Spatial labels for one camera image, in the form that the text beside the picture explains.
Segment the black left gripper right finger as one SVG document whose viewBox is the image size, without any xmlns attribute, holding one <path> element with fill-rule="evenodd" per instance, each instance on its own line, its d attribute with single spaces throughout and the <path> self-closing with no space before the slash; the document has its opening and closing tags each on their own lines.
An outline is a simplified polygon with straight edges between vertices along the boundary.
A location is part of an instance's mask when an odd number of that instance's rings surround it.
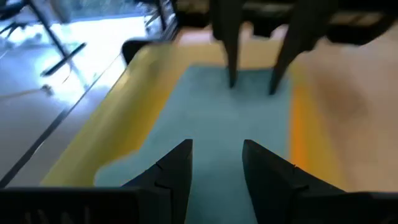
<svg viewBox="0 0 398 224">
<path fill-rule="evenodd" d="M 258 224 L 398 224 L 398 192 L 345 192 L 253 140 L 242 160 Z"/>
</svg>

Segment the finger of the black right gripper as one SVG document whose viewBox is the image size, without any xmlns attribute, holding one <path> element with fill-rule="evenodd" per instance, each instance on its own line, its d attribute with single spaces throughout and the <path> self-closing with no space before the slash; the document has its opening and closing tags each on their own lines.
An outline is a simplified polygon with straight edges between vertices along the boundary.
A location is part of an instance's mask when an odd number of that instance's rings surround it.
<svg viewBox="0 0 398 224">
<path fill-rule="evenodd" d="M 244 0 L 211 0 L 213 37 L 222 41 L 226 53 L 229 87 L 238 78 L 239 33 L 243 19 Z"/>
<path fill-rule="evenodd" d="M 272 71 L 269 94 L 276 93 L 290 63 L 304 51 L 311 51 L 325 35 L 339 0 L 298 0 L 293 8 L 288 30 Z"/>
</svg>

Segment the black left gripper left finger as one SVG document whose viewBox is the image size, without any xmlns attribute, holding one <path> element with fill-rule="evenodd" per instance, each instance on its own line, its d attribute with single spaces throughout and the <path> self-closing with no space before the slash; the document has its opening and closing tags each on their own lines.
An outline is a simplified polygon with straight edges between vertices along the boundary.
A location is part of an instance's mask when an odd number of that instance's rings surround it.
<svg viewBox="0 0 398 224">
<path fill-rule="evenodd" d="M 193 141 L 120 187 L 0 189 L 0 224 L 184 224 Z"/>
</svg>

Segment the orange microfiber towel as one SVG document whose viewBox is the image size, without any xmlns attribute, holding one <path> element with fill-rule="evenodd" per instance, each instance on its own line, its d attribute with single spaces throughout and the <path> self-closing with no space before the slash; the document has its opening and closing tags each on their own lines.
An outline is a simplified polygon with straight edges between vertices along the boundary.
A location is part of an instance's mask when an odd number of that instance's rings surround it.
<svg viewBox="0 0 398 224">
<path fill-rule="evenodd" d="M 295 84 L 290 109 L 290 162 L 308 172 L 312 169 L 313 115 L 315 107 L 308 88 Z"/>
</svg>

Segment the teal microfiber towel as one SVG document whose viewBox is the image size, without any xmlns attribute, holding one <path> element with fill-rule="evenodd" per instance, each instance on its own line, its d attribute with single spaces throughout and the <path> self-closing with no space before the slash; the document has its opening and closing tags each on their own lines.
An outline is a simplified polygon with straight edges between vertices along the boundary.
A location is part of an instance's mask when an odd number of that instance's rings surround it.
<svg viewBox="0 0 398 224">
<path fill-rule="evenodd" d="M 289 157 L 292 82 L 268 94 L 271 71 L 242 70 L 233 88 L 221 67 L 193 65 L 179 79 L 138 151 L 102 167 L 97 187 L 125 184 L 185 139 L 193 140 L 187 224 L 257 224 L 242 148 L 256 141 Z"/>
</svg>

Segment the yellow translucent plastic bin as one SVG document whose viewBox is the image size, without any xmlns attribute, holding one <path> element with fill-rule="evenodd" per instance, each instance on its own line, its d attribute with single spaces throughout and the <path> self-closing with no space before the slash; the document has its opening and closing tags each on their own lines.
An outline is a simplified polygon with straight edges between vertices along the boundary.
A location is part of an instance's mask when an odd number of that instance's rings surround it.
<svg viewBox="0 0 398 224">
<path fill-rule="evenodd" d="M 41 184 L 91 186 L 100 167 L 139 149 L 181 74 L 195 63 L 224 65 L 222 45 L 218 42 L 151 44 L 140 49 Z M 293 87 L 306 86 L 310 92 L 301 58 L 290 64 L 289 72 Z M 322 116 L 311 93 L 310 96 L 315 115 L 309 173 L 347 189 Z"/>
</svg>

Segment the black desk leg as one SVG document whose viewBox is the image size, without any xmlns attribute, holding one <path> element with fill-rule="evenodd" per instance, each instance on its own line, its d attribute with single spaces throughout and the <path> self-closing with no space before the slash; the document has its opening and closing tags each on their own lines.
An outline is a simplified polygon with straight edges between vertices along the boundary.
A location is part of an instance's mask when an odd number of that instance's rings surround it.
<svg viewBox="0 0 398 224">
<path fill-rule="evenodd" d="M 75 65 L 75 63 L 73 62 L 72 59 L 74 56 L 77 55 L 77 53 L 81 52 L 86 47 L 86 42 L 81 43 L 78 47 L 76 47 L 71 52 L 67 51 L 64 48 L 64 46 L 62 45 L 62 43 L 61 43 L 60 39 L 57 37 L 57 35 L 51 30 L 49 20 L 45 17 L 43 12 L 39 11 L 39 8 L 36 6 L 36 4 L 33 2 L 33 0 L 23 0 L 23 2 L 27 6 L 30 7 L 32 12 L 38 18 L 39 22 L 43 25 L 47 35 L 50 37 L 52 42 L 55 44 L 58 52 L 62 56 L 62 59 L 58 63 L 56 63 L 54 66 L 48 68 L 47 70 L 44 70 L 41 75 L 43 77 L 49 77 L 49 76 L 53 75 L 56 71 L 58 71 L 65 64 L 69 64 L 70 68 L 77 75 L 81 75 L 80 70 Z"/>
</svg>

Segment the black bracket bar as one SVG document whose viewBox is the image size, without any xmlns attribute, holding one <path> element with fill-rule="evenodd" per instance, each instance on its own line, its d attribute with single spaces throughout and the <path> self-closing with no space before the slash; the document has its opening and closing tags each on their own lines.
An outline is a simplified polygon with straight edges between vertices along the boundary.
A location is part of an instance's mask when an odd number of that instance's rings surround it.
<svg viewBox="0 0 398 224">
<path fill-rule="evenodd" d="M 125 41 L 121 47 L 121 53 L 124 57 L 126 65 L 134 58 L 135 54 L 143 48 L 143 46 L 150 44 L 150 40 L 146 39 L 129 39 Z"/>
</svg>

